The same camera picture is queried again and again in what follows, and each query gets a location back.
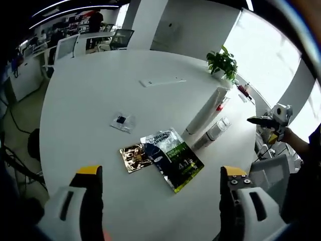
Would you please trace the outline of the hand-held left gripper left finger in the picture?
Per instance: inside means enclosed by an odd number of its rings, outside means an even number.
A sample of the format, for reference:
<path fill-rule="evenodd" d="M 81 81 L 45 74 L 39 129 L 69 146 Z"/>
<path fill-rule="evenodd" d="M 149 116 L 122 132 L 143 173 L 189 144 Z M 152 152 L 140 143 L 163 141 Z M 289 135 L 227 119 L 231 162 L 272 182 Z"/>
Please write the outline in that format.
<path fill-rule="evenodd" d="M 80 168 L 44 208 L 42 232 L 49 240 L 104 240 L 102 166 Z"/>

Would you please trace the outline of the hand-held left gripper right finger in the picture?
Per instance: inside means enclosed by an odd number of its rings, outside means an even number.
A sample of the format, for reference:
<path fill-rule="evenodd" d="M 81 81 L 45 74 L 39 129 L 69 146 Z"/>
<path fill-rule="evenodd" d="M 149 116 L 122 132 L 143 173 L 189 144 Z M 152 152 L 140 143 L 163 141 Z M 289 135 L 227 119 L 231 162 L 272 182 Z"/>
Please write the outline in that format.
<path fill-rule="evenodd" d="M 240 168 L 220 169 L 219 240 L 275 240 L 281 233 L 278 204 Z"/>

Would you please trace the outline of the person's left hand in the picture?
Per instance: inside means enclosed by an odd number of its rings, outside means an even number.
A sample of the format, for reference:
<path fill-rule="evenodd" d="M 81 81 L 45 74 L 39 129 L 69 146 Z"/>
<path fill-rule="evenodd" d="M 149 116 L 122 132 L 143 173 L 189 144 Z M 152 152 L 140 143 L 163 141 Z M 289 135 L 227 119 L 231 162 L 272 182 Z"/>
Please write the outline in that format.
<path fill-rule="evenodd" d="M 103 222 L 102 227 L 103 227 L 104 240 L 105 241 L 112 241 L 112 236 L 109 232 L 109 228 L 107 227 L 107 224 Z"/>

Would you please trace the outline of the person's right hand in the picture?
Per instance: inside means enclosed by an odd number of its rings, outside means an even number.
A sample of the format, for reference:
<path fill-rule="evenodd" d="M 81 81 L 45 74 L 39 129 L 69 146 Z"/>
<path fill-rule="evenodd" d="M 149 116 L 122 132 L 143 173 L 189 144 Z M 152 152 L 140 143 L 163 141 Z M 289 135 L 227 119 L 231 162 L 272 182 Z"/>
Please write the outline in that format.
<path fill-rule="evenodd" d="M 286 127 L 284 129 L 284 133 L 281 141 L 289 145 L 292 145 L 293 143 L 295 143 L 296 139 L 297 139 L 297 135 L 289 127 Z"/>

